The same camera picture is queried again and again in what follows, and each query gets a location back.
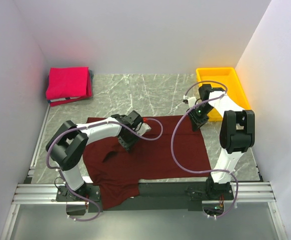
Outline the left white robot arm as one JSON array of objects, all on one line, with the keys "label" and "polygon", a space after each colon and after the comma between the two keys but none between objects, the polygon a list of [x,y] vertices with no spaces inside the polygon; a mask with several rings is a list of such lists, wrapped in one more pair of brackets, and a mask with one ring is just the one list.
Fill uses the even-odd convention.
[{"label": "left white robot arm", "polygon": [[129,151],[139,136],[149,132],[151,127],[143,118],[132,111],[128,115],[113,114],[103,120],[95,121],[90,126],[75,124],[71,120],[64,122],[45,149],[49,157],[57,163],[69,188],[67,194],[72,200],[80,201],[86,194],[86,182],[79,169],[79,161],[87,145],[110,137],[118,139],[118,143]]}]

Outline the dark red t-shirt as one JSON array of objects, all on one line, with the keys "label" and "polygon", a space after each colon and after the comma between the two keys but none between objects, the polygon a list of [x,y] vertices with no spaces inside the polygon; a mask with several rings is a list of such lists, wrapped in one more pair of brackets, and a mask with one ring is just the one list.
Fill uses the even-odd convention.
[{"label": "dark red t-shirt", "polygon": [[176,158],[186,169],[211,169],[204,138],[200,131],[193,132],[189,118],[185,118],[172,135],[181,116],[158,116],[149,121],[151,131],[127,152],[116,137],[108,137],[86,146],[83,162],[92,182],[102,194],[115,203],[139,194],[139,180],[193,177],[179,168]]}]

